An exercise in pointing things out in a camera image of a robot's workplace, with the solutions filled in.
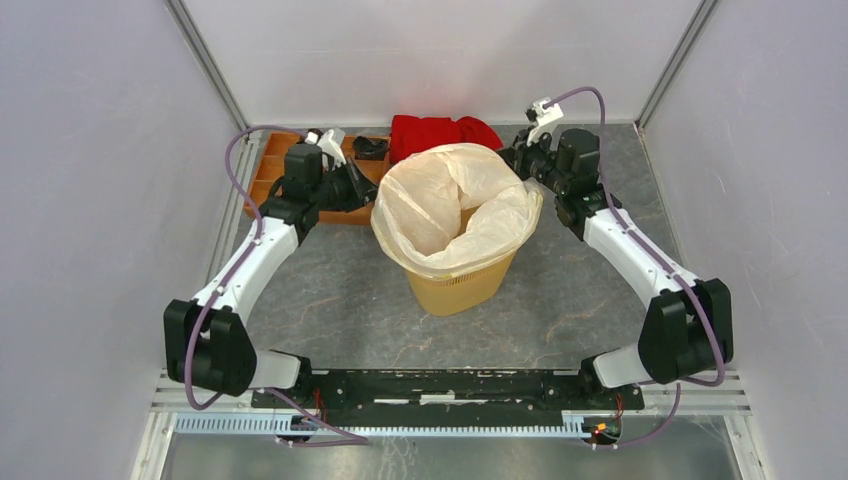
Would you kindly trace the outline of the yellow mesh trash bin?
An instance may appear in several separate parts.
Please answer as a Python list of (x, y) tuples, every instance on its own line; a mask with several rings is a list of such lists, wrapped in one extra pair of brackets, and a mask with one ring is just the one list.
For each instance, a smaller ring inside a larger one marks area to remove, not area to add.
[(434, 316), (451, 316), (493, 297), (516, 253), (513, 250), (490, 265), (457, 276), (430, 278), (406, 271), (406, 277), (424, 310)]

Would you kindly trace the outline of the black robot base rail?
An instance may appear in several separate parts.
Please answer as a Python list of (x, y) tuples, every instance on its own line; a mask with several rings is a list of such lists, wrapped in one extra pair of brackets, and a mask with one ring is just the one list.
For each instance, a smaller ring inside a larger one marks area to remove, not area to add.
[(588, 437), (597, 423), (617, 424), (644, 408), (639, 386), (605, 387), (588, 367), (317, 369), (287, 355), (282, 373), (259, 364), (251, 405), (297, 405), (355, 435), (538, 434)]

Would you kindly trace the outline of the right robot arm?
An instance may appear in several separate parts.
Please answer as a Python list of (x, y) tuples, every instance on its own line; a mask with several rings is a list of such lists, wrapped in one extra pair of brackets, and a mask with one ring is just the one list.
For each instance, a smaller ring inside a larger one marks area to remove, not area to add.
[(528, 137), (520, 131), (499, 156), (520, 179), (553, 193), (562, 225), (601, 254), (646, 308), (635, 343), (582, 361), (580, 400), (602, 408), (630, 384), (720, 385), (733, 357), (729, 288), (681, 267), (637, 227), (605, 188), (596, 135), (568, 129), (557, 141), (548, 133)]

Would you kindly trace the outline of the pale yellow plastic trash bag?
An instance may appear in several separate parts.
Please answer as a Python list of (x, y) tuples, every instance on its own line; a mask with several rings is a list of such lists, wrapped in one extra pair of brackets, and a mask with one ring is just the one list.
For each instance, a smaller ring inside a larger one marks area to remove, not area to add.
[(413, 154), (382, 177), (371, 226), (384, 253), (431, 278), (487, 267), (534, 233), (544, 195), (492, 149), (449, 144)]

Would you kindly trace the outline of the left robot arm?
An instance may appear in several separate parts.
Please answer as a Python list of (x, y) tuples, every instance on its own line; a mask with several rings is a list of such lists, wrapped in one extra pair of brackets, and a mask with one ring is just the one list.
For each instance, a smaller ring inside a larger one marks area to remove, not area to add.
[(306, 405), (314, 381), (294, 354), (255, 348), (247, 332), (260, 294), (304, 242), (323, 211), (352, 212), (371, 203), (377, 186), (333, 141), (292, 145), (243, 243), (222, 271), (190, 300), (163, 314), (166, 370), (171, 380), (239, 396), (276, 387), (290, 407)]

